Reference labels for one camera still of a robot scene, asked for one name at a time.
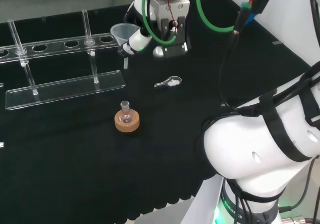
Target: white robotic arm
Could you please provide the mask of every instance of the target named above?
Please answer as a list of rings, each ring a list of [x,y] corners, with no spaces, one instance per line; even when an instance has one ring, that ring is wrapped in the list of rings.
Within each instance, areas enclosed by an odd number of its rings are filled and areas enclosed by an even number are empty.
[[[143,24],[142,1],[134,0],[125,16],[126,22],[136,24],[141,29],[119,47],[118,52],[124,57],[131,57],[142,51],[152,39]],[[189,0],[151,0],[149,12],[151,26],[157,27],[159,32],[162,33],[162,38],[168,39],[172,38],[177,30],[177,38],[172,45],[155,48],[153,54],[156,57],[181,55],[188,51],[185,42],[185,20],[189,12],[189,6]],[[145,12],[147,13],[147,2],[145,4]]]

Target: acrylic test tube rack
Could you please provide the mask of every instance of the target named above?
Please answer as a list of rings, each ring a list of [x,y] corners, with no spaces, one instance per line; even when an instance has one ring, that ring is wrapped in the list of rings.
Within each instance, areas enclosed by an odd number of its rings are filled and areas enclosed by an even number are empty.
[[[83,25],[86,35],[52,41],[22,44],[13,20],[9,28],[14,40],[13,46],[0,47],[0,64],[20,61],[29,86],[5,93],[5,107],[8,110],[49,103],[114,89],[123,88],[126,84],[121,71],[97,73],[96,50],[118,47],[112,34],[91,35],[88,13],[82,10]],[[49,57],[87,51],[92,75],[74,79],[36,85],[29,67],[29,59]]]

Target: green cable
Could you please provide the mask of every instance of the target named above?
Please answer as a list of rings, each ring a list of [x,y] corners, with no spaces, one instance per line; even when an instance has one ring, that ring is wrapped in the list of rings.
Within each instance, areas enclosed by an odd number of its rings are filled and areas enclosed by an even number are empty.
[[[217,26],[214,26],[213,24],[211,24],[209,22],[209,20],[206,18],[205,14],[202,10],[200,0],[196,0],[196,7],[198,9],[199,15],[200,15],[202,21],[204,22],[204,24],[207,25],[213,31],[220,32],[220,33],[227,33],[227,32],[232,32],[234,30],[234,26],[227,27],[227,28],[220,28],[220,27],[217,27]]]
[[[148,24],[148,21],[147,21],[147,18],[146,18],[146,10],[145,10],[145,7],[146,7],[146,0],[142,0],[142,18],[144,20],[144,25],[146,27],[146,30],[149,32],[149,34],[152,36],[152,38],[157,41],[159,44],[161,45],[170,45],[172,44],[175,40],[176,40],[176,36],[173,36],[173,38],[169,41],[163,41],[161,39],[159,39],[151,30],[149,24]]]

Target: black strap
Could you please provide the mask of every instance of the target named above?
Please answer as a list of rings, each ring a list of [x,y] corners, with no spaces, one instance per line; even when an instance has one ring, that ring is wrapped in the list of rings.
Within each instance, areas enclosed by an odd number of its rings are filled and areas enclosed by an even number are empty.
[[[278,200],[279,197],[282,195],[285,189],[283,189],[282,192],[280,192],[278,195],[272,196],[272,197],[260,197],[256,195],[252,195],[244,190],[241,189],[241,187],[238,185],[238,183],[235,180],[227,179],[226,180],[232,190],[232,192],[238,196],[239,198],[259,202],[259,203],[269,203],[275,200]]]
[[[301,76],[298,83],[302,83],[304,80],[312,75],[313,72],[306,72],[304,75]],[[311,91],[310,85],[305,86],[299,93],[299,97],[302,103],[304,116],[306,122],[313,127],[316,127],[318,130],[320,130],[320,120],[317,120],[315,122],[312,121],[313,118],[320,116],[320,108],[319,105]]]
[[[265,124],[279,149],[291,160],[303,162],[310,157],[303,155],[290,140],[286,129],[274,106],[273,95],[275,91],[267,92],[260,96],[260,106]]]

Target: table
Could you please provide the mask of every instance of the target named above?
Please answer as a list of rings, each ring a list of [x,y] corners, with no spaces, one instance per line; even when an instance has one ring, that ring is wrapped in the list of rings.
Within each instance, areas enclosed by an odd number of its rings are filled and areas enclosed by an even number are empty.
[[[122,70],[123,89],[7,111],[5,90],[28,84],[18,62],[0,65],[1,223],[121,224],[189,199],[215,174],[197,159],[193,144],[202,121],[223,111],[217,81],[228,35],[208,30],[190,1],[192,49],[185,56],[155,59],[153,44],[124,71],[116,48],[97,51],[98,72]],[[234,23],[234,2],[201,1],[212,23]],[[90,11],[92,33],[109,32],[127,8]],[[16,28],[23,43],[84,34],[81,13],[19,21]],[[1,46],[13,44],[6,24],[0,33]],[[256,22],[243,31],[223,75],[231,103],[243,103],[308,69],[283,44],[274,45],[276,40]],[[85,52],[30,60],[30,67],[37,84],[91,74]],[[174,75],[182,78],[180,86],[154,88]],[[135,133],[114,126],[122,100],[140,114]]]

